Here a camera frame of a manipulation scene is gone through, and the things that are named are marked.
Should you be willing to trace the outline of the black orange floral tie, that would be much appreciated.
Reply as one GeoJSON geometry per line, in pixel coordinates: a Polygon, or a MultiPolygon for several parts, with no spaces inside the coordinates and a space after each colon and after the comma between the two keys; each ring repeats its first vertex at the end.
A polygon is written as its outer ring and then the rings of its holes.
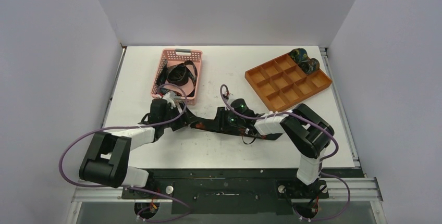
{"type": "Polygon", "coordinates": [[[194,129],[204,130],[233,136],[250,137],[262,140],[274,141],[282,136],[282,133],[261,135],[258,131],[245,123],[240,123],[238,117],[227,117],[225,115],[217,115],[214,119],[206,119],[193,116],[190,118],[189,126],[194,129]]]}

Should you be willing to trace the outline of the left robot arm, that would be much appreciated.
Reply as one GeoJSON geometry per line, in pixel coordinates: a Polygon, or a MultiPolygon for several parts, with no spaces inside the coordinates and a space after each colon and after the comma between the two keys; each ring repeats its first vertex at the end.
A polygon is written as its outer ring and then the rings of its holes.
{"type": "Polygon", "coordinates": [[[134,129],[93,134],[79,169],[80,179],[112,188],[135,186],[142,198],[151,197],[156,185],[149,180],[148,171],[129,166],[130,152],[158,141],[166,128],[176,131],[186,127],[189,123],[180,111],[184,106],[171,99],[157,98],[134,129]]]}

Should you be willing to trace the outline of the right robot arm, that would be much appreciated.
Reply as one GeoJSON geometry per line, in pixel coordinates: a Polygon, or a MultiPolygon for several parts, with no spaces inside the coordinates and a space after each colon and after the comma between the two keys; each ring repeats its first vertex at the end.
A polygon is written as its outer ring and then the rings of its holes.
{"type": "Polygon", "coordinates": [[[257,114],[240,98],[229,107],[219,107],[215,121],[220,131],[255,138],[279,138],[286,134],[300,152],[297,181],[294,189],[300,197],[308,197],[315,191],[315,181],[320,177],[325,150],[334,142],[332,126],[306,104],[292,110],[257,114]]]}

